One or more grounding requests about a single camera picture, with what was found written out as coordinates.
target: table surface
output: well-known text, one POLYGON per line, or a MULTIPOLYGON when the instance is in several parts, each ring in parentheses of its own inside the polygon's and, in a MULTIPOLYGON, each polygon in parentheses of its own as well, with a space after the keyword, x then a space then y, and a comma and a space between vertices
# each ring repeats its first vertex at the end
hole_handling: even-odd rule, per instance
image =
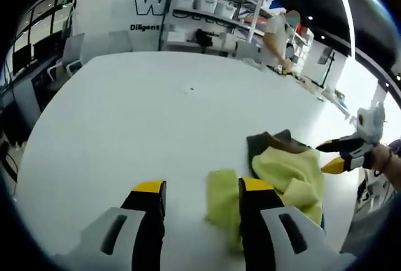
MULTIPOLYGON (((17 206, 50 255, 68 253, 80 231, 119 207, 142 181, 167 180, 165 270, 244 270, 227 233, 204 221, 206 176, 247 175, 246 137, 290 129, 319 143, 351 134, 328 102, 291 77, 241 61, 175 52, 100 56, 55 95, 24 152, 17 206)), ((321 163, 333 156, 321 156, 321 163)), ((327 239, 339 250, 357 197, 358 172, 326 176, 327 239)))

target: monitor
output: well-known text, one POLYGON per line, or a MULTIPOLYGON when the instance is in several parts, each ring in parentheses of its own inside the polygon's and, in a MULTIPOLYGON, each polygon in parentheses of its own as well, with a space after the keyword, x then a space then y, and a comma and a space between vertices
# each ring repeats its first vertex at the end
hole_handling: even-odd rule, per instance
POLYGON ((44 60, 61 51, 61 31, 51 34, 33 45, 34 58, 44 60))
POLYGON ((31 45, 28 44, 13 53, 13 74, 16 75, 22 68, 27 67, 31 61, 31 45))
POLYGON ((333 52, 333 48, 332 47, 326 47, 325 50, 323 50, 323 53, 320 56, 318 64, 320 64, 320 65, 326 64, 332 52, 333 52))

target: white shelving unit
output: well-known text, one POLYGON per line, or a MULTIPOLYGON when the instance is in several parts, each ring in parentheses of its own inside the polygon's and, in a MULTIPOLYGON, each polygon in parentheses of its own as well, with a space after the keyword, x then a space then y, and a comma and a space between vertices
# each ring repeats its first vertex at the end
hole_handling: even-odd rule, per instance
POLYGON ((262 32, 255 30, 258 17, 262 16, 267 19, 267 18, 270 18, 271 16, 273 16, 269 10, 262 8, 263 0, 258 0, 258 1, 255 1, 255 0, 225 0, 225 1, 232 3, 236 7, 236 13, 234 14, 233 19, 220 17, 220 16, 218 16, 216 14, 212 14, 212 13, 205 13, 205 12, 203 12, 201 10, 197 10, 197 9, 177 8, 175 6, 175 3, 177 2, 177 0, 167 0, 166 8, 165 8, 164 15, 163 15, 162 29, 160 30, 160 36, 159 36, 159 50, 165 50, 167 46, 174 45, 174 43, 171 43, 168 41, 169 29, 167 29, 167 28, 170 28, 172 18, 173 18, 173 13, 174 14, 177 14, 177 13, 192 14, 192 15, 196 15, 196 16, 206 18, 206 19, 209 18, 209 19, 215 19, 217 21, 222 21, 227 24, 227 28, 230 30, 230 33, 233 33, 235 31, 235 29, 244 29, 246 31, 249 31, 249 34, 247 36, 248 43, 250 43, 252 41, 255 31, 258 35, 262 34, 262 32), (246 8, 253 14, 253 21, 252 21, 251 25, 244 24, 244 23, 240 22, 240 20, 238 19, 241 8, 246 8))

